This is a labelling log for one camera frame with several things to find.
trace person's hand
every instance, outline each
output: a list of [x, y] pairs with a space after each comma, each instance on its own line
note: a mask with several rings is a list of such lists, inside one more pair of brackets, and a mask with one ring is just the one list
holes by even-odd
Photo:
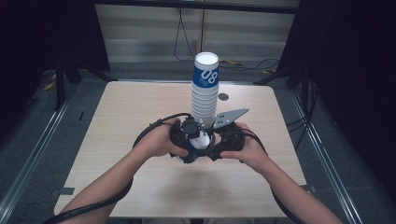
[[[245, 123], [236, 123], [239, 128], [249, 130]], [[223, 151], [220, 156], [224, 159], [236, 159], [242, 161], [244, 164], [250, 166], [255, 171], [259, 172], [261, 165], [263, 165], [268, 156], [260, 144], [253, 138], [247, 137], [245, 146], [241, 151]]]
[[174, 118], [165, 121], [166, 124], [149, 132], [140, 140], [135, 148], [141, 148], [149, 157], [160, 157], [168, 153], [173, 153], [181, 157], [187, 156], [189, 152], [184, 148], [175, 146], [170, 139], [171, 125], [178, 120], [180, 119]]

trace left hand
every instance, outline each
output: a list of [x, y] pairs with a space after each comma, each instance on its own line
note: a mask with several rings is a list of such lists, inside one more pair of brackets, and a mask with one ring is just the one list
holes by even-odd
[[173, 153], [181, 157], [187, 156], [189, 152], [184, 148], [175, 146], [170, 139], [170, 125], [173, 125], [178, 120], [180, 119], [166, 120], [165, 123], [169, 125], [163, 124], [153, 129], [140, 140], [135, 148], [142, 148], [145, 153], [148, 153], [149, 157], [160, 157], [168, 153]]

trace forearm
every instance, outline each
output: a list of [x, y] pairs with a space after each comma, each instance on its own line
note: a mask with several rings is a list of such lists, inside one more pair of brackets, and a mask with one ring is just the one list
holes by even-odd
[[[137, 170], [149, 159], [140, 147], [134, 148], [111, 169], [93, 181], [76, 196], [62, 212], [81, 206], [98, 203], [120, 193]], [[91, 211], [87, 214], [66, 220], [65, 223], [105, 223], [115, 204]]]
[[323, 203], [307, 193], [269, 158], [258, 171], [277, 198], [304, 223], [341, 223]]

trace wooden table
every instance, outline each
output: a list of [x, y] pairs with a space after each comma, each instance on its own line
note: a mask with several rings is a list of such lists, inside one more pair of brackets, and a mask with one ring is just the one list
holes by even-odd
[[[274, 92], [269, 87], [219, 84], [218, 113], [248, 107], [245, 122], [268, 154], [298, 184], [305, 179]], [[93, 116], [61, 195], [58, 214], [82, 189], [120, 160], [150, 123], [191, 112], [190, 83], [110, 82]], [[163, 156], [146, 162], [112, 217], [283, 217], [263, 177], [235, 160], [199, 158], [184, 164]]]

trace person's arm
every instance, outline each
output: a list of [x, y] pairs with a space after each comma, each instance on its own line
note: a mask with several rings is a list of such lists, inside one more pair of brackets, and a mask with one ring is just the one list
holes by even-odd
[[[177, 119], [166, 121], [173, 124]], [[117, 162], [111, 169], [94, 180], [87, 188], [80, 192], [61, 213], [81, 206], [101, 202], [121, 192], [137, 170], [151, 157], [174, 153], [187, 156], [188, 151], [172, 144], [169, 139], [169, 125], [162, 125], [149, 132], [127, 155]], [[108, 216], [116, 204], [67, 219], [62, 223], [106, 223]]]
[[[238, 123], [238, 126], [248, 129], [243, 123]], [[261, 174], [277, 198], [304, 223], [342, 223], [328, 207], [302, 189], [278, 167], [253, 138], [247, 137], [241, 151], [223, 151], [220, 156], [243, 161]]]

